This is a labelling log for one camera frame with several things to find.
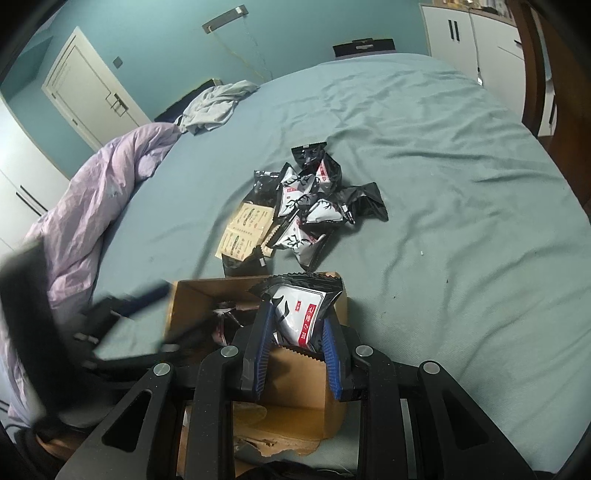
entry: bed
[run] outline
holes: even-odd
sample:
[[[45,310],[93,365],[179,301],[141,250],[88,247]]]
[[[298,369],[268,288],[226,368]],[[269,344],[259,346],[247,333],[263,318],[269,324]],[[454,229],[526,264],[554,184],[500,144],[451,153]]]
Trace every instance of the bed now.
[[[324,140],[346,183],[378,183],[390,218],[341,231],[319,266],[343,277],[352,326],[398,362],[440,362],[534,469],[558,470],[591,420],[589,220],[519,118],[430,57],[321,64],[183,135],[107,233],[95,298],[223,277],[213,254],[252,171]],[[292,271],[278,251],[272,272]],[[165,312],[124,321],[100,355],[151,351]],[[354,469],[358,414],[310,456],[281,457]]]

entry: wooden door frame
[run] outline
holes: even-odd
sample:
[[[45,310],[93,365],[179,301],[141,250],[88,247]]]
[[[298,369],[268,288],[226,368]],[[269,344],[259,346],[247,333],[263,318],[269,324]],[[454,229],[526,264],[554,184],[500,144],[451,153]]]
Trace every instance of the wooden door frame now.
[[[50,86],[51,78],[55,75],[56,69],[58,68],[60,62],[64,55],[70,50],[71,46],[75,45],[78,50],[83,54],[85,59],[90,62],[92,69],[96,72],[99,78],[107,83],[108,88],[112,91],[116,91],[117,94],[121,97],[121,99],[125,102],[126,106],[129,108],[128,112],[129,115],[140,125],[148,124],[152,120],[148,118],[148,116],[142,111],[142,109],[138,106],[137,103],[131,98],[131,95],[127,93],[127,91],[123,88],[120,81],[117,79],[115,74],[110,70],[110,68],[106,65],[100,55],[97,53],[95,48],[92,44],[88,41],[86,36],[82,33],[80,27],[76,27],[64,46],[61,48],[58,56],[56,57],[53,65],[49,69],[49,73],[45,81],[43,81],[43,85],[41,86],[41,90],[47,95],[49,101],[53,104],[54,107],[61,113],[64,119],[68,122],[68,124],[78,133],[83,140],[95,151],[101,148],[101,145],[98,144],[94,138],[92,138],[87,132],[86,129],[81,128],[78,123],[74,121],[70,110],[63,105],[57,98],[53,95],[52,87]]]

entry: torn cardboard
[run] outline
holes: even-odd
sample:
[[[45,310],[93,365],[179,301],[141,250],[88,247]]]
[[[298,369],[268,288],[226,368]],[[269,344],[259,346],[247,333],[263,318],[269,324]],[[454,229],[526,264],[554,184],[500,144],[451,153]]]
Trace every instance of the torn cardboard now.
[[[336,273],[327,275],[339,276]],[[176,282],[169,305],[167,330],[184,329],[202,321],[220,301],[259,302],[248,289],[266,277],[230,277]],[[335,303],[339,322],[347,324],[347,295]],[[201,346],[195,358],[204,358],[215,345]],[[283,450],[299,455],[314,452],[323,439],[334,436],[345,418],[346,404],[330,391],[324,362],[281,347],[271,350],[262,410],[244,409],[236,416],[234,435],[254,445],[263,456]]]

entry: white wardrobe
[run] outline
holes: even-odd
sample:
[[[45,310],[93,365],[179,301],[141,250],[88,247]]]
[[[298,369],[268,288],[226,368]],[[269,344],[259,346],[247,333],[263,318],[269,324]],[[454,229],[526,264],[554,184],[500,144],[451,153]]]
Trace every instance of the white wardrobe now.
[[[0,96],[0,263],[53,208],[68,179],[37,148]]]
[[[525,63],[517,27],[504,17],[474,10],[422,5],[431,56],[446,61],[474,80],[519,117],[525,101]],[[554,89],[547,83],[539,135],[551,135]]]

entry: teal wall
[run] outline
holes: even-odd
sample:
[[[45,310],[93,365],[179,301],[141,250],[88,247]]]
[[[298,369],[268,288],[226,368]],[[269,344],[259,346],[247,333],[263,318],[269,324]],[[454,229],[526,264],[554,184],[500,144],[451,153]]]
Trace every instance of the teal wall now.
[[[205,34],[203,23],[239,3],[69,0],[51,24],[53,39],[37,80],[31,89],[25,89],[26,98],[23,90],[9,104],[40,147],[72,175],[89,156],[90,148],[80,146],[80,142],[86,144],[53,108],[40,86],[77,26],[150,118],[212,77],[225,83],[242,79],[261,82],[215,35],[268,75],[252,36],[274,77],[332,60],[332,45],[355,38],[391,37],[398,51],[427,54],[419,0],[249,0],[245,2],[246,18]],[[123,60],[119,70],[112,64],[117,56]],[[48,129],[48,122],[52,123],[51,132],[41,134]]]
[[[7,102],[37,77],[50,41],[46,38],[18,56],[2,82],[2,95]]]

